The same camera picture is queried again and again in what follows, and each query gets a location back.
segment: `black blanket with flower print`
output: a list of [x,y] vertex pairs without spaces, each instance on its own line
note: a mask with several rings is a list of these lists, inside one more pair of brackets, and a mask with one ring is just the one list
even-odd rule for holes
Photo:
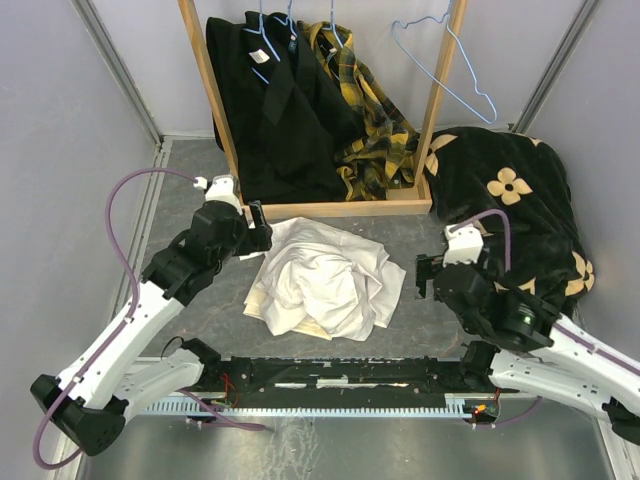
[[[565,313],[591,290],[593,265],[580,244],[567,175],[549,145],[525,135],[450,128],[434,134],[426,167],[441,220],[457,223],[490,208],[506,212],[512,267],[505,275],[512,283]],[[489,246],[487,276],[501,277],[502,222],[487,217],[478,226]]]

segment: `plaid fabric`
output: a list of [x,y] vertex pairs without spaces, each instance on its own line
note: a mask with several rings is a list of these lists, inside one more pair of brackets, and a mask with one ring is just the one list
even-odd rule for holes
[[364,118],[366,137],[338,152],[338,173],[348,188],[346,200],[381,200],[389,188],[413,186],[412,157],[419,135],[353,53],[353,34],[336,25],[341,48],[327,22],[298,22],[318,61],[351,108]]

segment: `wooden frame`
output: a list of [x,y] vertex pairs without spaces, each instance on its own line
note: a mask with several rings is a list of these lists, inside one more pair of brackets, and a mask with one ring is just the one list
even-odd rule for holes
[[[459,35],[462,28],[462,20],[467,8],[468,0],[454,0],[449,25],[451,30]],[[231,137],[229,123],[222,106],[222,98],[218,90],[215,73],[211,65],[207,45],[198,18],[194,0],[178,0],[182,18],[189,35],[191,48],[200,70],[200,76],[204,83],[207,99],[213,112],[213,117],[218,126],[220,141],[224,147],[225,155],[232,174],[238,175],[238,156]],[[455,39],[445,30],[435,77],[446,84],[453,63],[453,55],[456,50]],[[368,215],[410,215],[427,213],[432,205],[431,192],[424,176],[424,167],[431,144],[431,137],[440,112],[444,89],[433,82],[427,110],[422,124],[418,150],[414,155],[413,173],[416,185],[413,188],[402,190],[389,190],[387,200],[369,202],[329,202],[329,203],[301,203],[263,205],[267,219],[290,218],[296,216],[313,217],[350,217]]]

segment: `clothes hanger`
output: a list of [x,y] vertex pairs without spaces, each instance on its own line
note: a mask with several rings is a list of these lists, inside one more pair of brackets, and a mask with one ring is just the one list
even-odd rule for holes
[[[491,97],[489,97],[488,94],[483,93],[481,91],[478,90],[478,78],[476,77],[476,73],[473,70],[473,67],[471,66],[471,61],[469,60],[469,57],[467,57],[467,53],[464,51],[464,48],[462,47],[462,42],[460,41],[460,39],[457,37],[457,35],[455,33],[453,33],[453,31],[451,30],[451,28],[449,27],[449,19],[451,18],[451,7],[453,5],[453,0],[449,0],[449,5],[447,6],[447,11],[445,12],[445,14],[442,16],[442,18],[440,18],[440,20],[438,20],[435,17],[432,17],[431,15],[427,15],[425,17],[420,18],[419,20],[415,20],[413,22],[408,22],[408,23],[402,23],[400,20],[394,20],[393,23],[391,24],[391,35],[393,36],[393,39],[396,41],[396,43],[398,44],[398,46],[404,51],[404,53],[407,54],[407,56],[413,60],[413,62],[418,65],[418,67],[420,67],[420,69],[426,73],[434,82],[436,82],[438,85],[440,85],[442,88],[444,88],[451,96],[453,96],[453,98],[455,98],[456,100],[458,100],[462,105],[464,105],[465,107],[467,107],[473,114],[475,114],[478,118],[480,118],[483,122],[488,123],[489,125],[493,124],[496,122],[496,120],[498,119],[498,112],[496,111],[496,107],[493,104],[493,101],[491,100]],[[480,97],[484,97],[487,102],[489,102],[489,106],[491,107],[491,110],[493,110],[493,120],[489,120],[487,119],[484,115],[482,115],[481,113],[479,113],[476,109],[474,109],[471,105],[469,105],[467,102],[465,102],[462,98],[460,98],[458,95],[456,95],[452,90],[450,90],[445,84],[441,83],[440,80],[438,80],[435,76],[433,76],[431,74],[431,72],[429,72],[426,68],[424,68],[422,66],[422,64],[416,60],[416,58],[411,55],[411,52],[409,52],[409,50],[402,44],[402,42],[400,41],[400,39],[397,36],[397,29],[396,27],[398,25],[400,25],[400,27],[403,30],[406,30],[410,25],[415,25],[417,23],[423,22],[424,20],[433,20],[436,23],[442,24],[445,20],[447,21],[446,23],[446,29],[447,32],[449,32],[449,34],[454,38],[454,40],[456,41],[456,43],[458,44],[458,48],[460,48],[460,53],[462,53],[462,57],[464,58],[464,61],[467,63],[467,66],[469,67],[469,72],[471,72],[471,76],[473,77],[473,89],[476,92],[476,95],[480,96]]]
[[[243,28],[242,30],[244,30],[245,32],[253,33],[254,35],[262,35],[262,39],[267,44],[267,47],[269,47],[269,50],[271,50],[271,53],[273,54],[273,57],[278,62],[280,62],[280,56],[278,55],[278,53],[273,48],[273,45],[271,45],[271,42],[267,38],[267,34],[264,31],[264,19],[262,18],[262,0],[260,0],[260,16],[259,16],[259,19],[260,19],[260,25],[258,27],[258,30],[251,30],[250,28]],[[269,85],[269,80],[267,80],[258,70],[256,70],[254,67],[251,67],[251,70],[253,70],[253,73],[255,73],[256,76],[260,80],[262,80],[264,83]]]
[[340,45],[340,48],[344,48],[344,45],[342,44],[342,40],[340,40],[340,36],[338,35],[338,32],[336,32],[336,22],[333,21],[333,0],[331,0],[331,15],[329,16],[329,26],[328,27],[323,27],[323,30],[331,30],[333,32],[333,34],[336,37],[336,40],[338,40],[338,44]]
[[262,35],[262,39],[267,44],[267,47],[269,47],[269,50],[271,50],[271,53],[273,54],[274,58],[279,62],[280,61],[280,56],[278,55],[276,50],[273,48],[273,45],[271,45],[271,42],[267,38],[267,34],[264,31],[264,19],[262,17],[263,17],[263,14],[262,14],[262,0],[260,0],[260,17],[259,17],[260,18],[260,26],[258,27],[258,30],[251,30],[250,28],[243,28],[243,30],[245,32],[253,33],[254,35]]
[[298,34],[293,30],[293,19],[291,18],[291,6],[293,5],[293,0],[289,0],[289,5],[287,5],[287,18],[281,20],[278,17],[274,17],[278,22],[282,25],[289,25],[289,30],[291,30],[291,35],[298,38]]

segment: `black jacket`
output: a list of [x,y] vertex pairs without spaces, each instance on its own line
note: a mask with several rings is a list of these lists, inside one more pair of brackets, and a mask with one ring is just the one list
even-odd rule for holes
[[[243,30],[258,30],[258,13],[247,12],[245,25],[207,22],[207,48],[238,154],[243,197],[263,203],[344,200],[334,152],[362,135],[362,119],[302,36],[289,50],[289,27],[275,15],[285,18],[265,16],[264,25],[280,62],[261,35]],[[266,55],[250,55],[260,50]]]

